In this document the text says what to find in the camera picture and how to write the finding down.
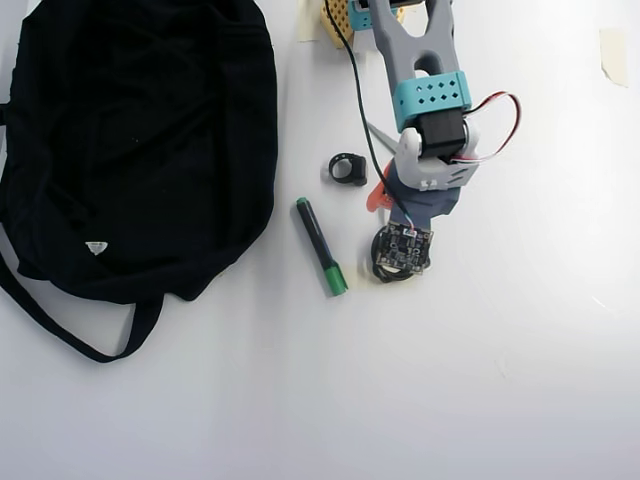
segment white tag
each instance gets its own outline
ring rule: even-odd
[[[107,242],[86,242],[85,245],[89,247],[91,253],[93,253],[96,257],[103,253],[109,246]]]

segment green pen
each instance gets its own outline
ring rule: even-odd
[[[313,208],[311,208],[311,203],[309,203],[309,200],[302,197],[296,202],[296,207],[298,209],[298,213],[300,213],[300,217],[302,218],[302,223],[304,223],[304,228],[309,234],[309,238],[311,239],[313,248],[316,251],[316,255],[318,255],[320,265],[322,265],[322,269],[324,270],[324,275],[327,278],[327,283],[329,284],[331,293],[336,297],[338,295],[342,295],[349,289],[349,287],[342,275],[340,265],[338,265],[338,262],[336,262],[331,256],[327,241],[324,239],[322,230],[320,230],[318,219],[313,213]]]

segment bag handle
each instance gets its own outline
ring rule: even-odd
[[[20,285],[16,277],[11,273],[7,263],[0,253],[0,287],[2,287],[15,302],[27,312],[38,324],[55,335],[67,345],[75,348],[84,356],[95,360],[98,363],[110,363],[121,358],[126,358],[135,353],[147,339],[153,328],[158,323],[158,318],[162,312],[164,296],[155,300],[139,302],[133,315],[133,325],[129,341],[123,352],[119,355],[105,355],[95,348],[87,345],[78,337],[62,328],[53,320],[33,299],[27,290]]]

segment teal bracket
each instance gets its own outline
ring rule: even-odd
[[[402,133],[408,121],[422,113],[452,108],[471,108],[471,94],[464,72],[405,80],[393,94],[393,109],[399,133]]]
[[[369,9],[360,10],[359,7],[356,7],[356,2],[357,0],[349,0],[347,7],[351,28],[353,29],[353,31],[368,30],[370,28],[373,28],[373,23],[371,22],[371,13],[369,13]],[[398,9],[392,8],[391,11],[394,15],[396,15]]]

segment black fabric bag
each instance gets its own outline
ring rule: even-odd
[[[87,357],[131,355],[166,293],[195,299],[266,227],[276,96],[252,0],[44,0],[0,106],[0,221],[21,275],[136,304],[129,342],[108,356],[64,330],[1,256],[0,286]]]

